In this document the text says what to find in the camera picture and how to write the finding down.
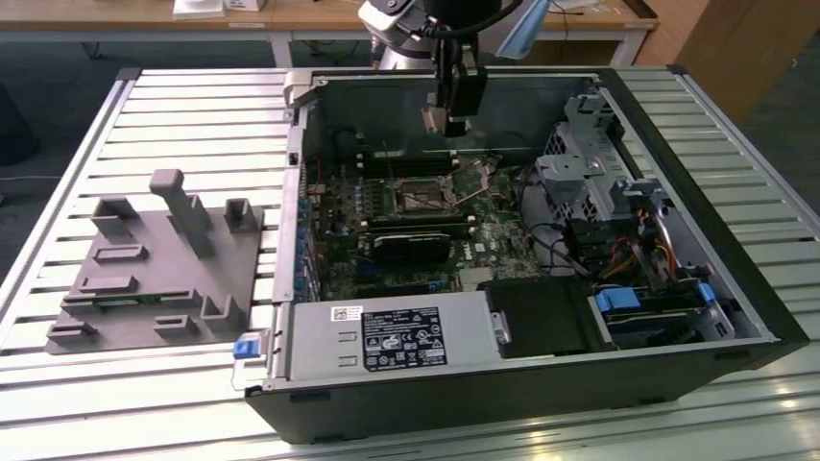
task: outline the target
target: aluminum table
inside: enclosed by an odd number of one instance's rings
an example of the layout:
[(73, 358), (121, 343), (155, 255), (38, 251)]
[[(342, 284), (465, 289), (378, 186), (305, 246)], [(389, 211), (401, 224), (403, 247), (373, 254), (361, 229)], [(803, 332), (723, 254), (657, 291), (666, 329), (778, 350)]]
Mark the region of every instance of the aluminum table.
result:
[[(290, 446), (243, 401), (262, 365), (233, 345), (51, 356), (46, 334), (97, 228), (98, 197), (149, 194), (179, 168), (206, 206), (266, 207), (251, 328), (273, 321), (287, 122), (282, 69), (125, 71), (0, 288), (0, 458), (770, 459), (820, 449), (820, 222), (689, 76), (621, 75), (815, 341), (679, 401)], [(629, 141), (649, 172), (638, 143)]]

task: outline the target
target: gray plastic mold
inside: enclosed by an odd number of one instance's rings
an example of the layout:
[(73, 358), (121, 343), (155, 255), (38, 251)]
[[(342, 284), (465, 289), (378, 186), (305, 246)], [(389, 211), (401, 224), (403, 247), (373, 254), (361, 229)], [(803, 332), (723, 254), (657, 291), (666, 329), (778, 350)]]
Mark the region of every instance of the gray plastic mold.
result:
[(170, 211), (138, 212), (105, 198), (91, 250), (47, 352), (99, 352), (235, 341), (247, 330), (263, 209), (231, 199), (205, 208), (181, 170), (157, 170), (150, 190)]

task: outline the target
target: warning label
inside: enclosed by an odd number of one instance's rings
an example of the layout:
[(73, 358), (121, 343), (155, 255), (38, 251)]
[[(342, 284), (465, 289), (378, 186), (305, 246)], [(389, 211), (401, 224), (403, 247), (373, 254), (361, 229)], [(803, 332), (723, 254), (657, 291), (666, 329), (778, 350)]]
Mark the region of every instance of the warning label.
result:
[(370, 372), (447, 365), (438, 307), (363, 312), (362, 332)]

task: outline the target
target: white sticker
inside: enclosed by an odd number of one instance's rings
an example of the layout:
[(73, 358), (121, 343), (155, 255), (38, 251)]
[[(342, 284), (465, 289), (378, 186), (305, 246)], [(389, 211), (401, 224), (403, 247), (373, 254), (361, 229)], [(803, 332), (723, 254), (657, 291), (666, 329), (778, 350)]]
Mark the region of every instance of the white sticker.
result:
[(331, 322), (362, 320), (361, 305), (338, 305), (331, 309)]
[(235, 29), (265, 29), (265, 22), (230, 22), (229, 27)]

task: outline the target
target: wooden table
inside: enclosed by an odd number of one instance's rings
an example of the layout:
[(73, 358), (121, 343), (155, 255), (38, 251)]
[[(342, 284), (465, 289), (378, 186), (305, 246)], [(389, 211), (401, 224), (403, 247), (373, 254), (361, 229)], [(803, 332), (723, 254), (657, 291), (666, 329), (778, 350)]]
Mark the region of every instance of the wooden table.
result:
[[(370, 39), (358, 10), (363, 0), (269, 0), (262, 12), (175, 21), (174, 0), (0, 0), (0, 41), (199, 41), (266, 40), (279, 67), (293, 67), (295, 40)], [(550, 14), (539, 40), (619, 42), (613, 65), (635, 60), (647, 32), (625, 0), (606, 0), (585, 15)]]

